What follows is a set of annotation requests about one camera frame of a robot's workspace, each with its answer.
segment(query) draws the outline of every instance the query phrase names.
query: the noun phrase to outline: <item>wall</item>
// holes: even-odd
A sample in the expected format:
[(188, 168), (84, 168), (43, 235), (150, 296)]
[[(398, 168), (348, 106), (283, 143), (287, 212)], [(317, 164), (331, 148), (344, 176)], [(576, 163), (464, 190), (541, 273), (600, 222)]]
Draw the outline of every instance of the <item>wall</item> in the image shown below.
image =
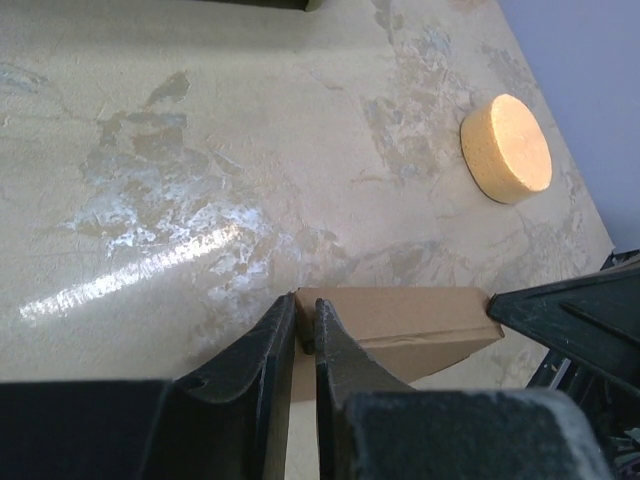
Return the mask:
[(616, 250), (640, 248), (640, 2), (499, 1)]

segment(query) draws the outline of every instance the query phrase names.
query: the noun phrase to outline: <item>stained surface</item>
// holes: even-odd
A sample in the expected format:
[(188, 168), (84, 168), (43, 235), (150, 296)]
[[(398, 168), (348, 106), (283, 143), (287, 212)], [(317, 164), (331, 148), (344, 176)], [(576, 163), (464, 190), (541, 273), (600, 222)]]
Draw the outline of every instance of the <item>stained surface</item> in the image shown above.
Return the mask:
[[(611, 249), (491, 0), (2, 4), (2, 379), (178, 376), (299, 285), (494, 293)], [(504, 92), (555, 172), (515, 208), (458, 137)], [(423, 384), (519, 386), (543, 353), (510, 334)]]

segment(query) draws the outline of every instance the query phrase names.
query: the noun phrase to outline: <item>cardboard box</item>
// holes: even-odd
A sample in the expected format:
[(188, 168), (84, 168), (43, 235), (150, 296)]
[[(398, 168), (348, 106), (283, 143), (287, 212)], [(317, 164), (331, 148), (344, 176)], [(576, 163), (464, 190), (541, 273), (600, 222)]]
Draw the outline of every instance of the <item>cardboard box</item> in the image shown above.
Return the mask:
[(488, 297), (471, 287), (335, 287), (295, 292), (299, 339), (292, 401), (315, 398), (315, 302), (330, 300), (347, 332), (382, 366), (409, 383), (464, 360), (504, 337), (485, 313)]

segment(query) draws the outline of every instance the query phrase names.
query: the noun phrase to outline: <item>round yellow object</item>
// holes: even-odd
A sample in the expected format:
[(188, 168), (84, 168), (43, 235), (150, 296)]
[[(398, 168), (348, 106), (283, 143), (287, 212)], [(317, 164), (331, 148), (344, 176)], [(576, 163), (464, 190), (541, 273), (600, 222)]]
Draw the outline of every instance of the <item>round yellow object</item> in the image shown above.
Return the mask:
[(478, 186), (501, 203), (517, 203), (551, 183), (551, 155), (527, 106), (500, 95), (469, 114), (460, 129), (462, 152)]

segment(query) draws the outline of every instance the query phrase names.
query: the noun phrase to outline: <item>bright light streak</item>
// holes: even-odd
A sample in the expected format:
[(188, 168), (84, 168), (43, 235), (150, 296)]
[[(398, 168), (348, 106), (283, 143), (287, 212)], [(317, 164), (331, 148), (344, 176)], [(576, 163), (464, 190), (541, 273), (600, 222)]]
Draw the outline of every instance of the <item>bright light streak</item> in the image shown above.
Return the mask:
[(20, 308), (20, 314), (25, 322), (35, 326), (47, 317), (64, 315), (69, 310), (91, 300), (105, 297), (124, 287), (147, 280), (170, 268), (220, 249), (237, 235), (236, 225), (215, 230), (208, 235), (200, 235), (169, 251), (158, 253), (137, 263), (130, 263), (91, 282), (74, 285), (50, 297), (30, 302)]

